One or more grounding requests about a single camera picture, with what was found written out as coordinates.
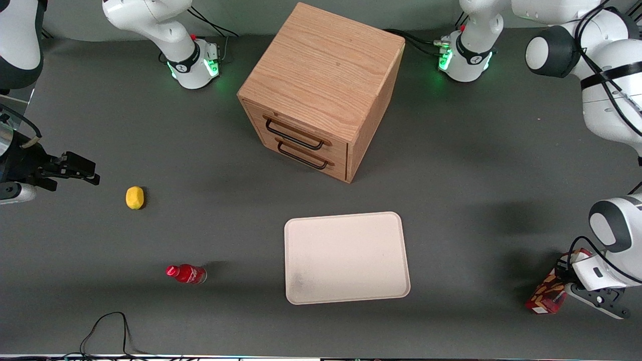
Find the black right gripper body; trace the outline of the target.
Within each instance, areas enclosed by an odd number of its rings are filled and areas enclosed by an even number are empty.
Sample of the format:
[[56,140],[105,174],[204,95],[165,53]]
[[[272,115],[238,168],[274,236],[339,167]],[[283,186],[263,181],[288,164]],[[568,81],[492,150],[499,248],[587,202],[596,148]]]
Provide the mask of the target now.
[[41,135],[28,137],[16,130],[2,130],[1,181],[36,184],[37,174],[60,174],[56,158],[39,144]]

